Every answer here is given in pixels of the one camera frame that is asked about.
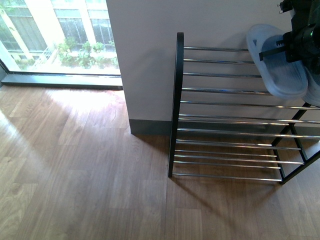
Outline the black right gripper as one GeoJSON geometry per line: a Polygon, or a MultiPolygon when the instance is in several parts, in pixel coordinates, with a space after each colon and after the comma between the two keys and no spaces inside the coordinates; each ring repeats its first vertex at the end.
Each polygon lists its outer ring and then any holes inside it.
{"type": "Polygon", "coordinates": [[[284,52],[288,63],[302,61],[312,73],[320,71],[320,2],[318,0],[283,0],[280,14],[293,11],[292,30],[276,41],[277,48],[259,53],[259,60],[284,52]]]}

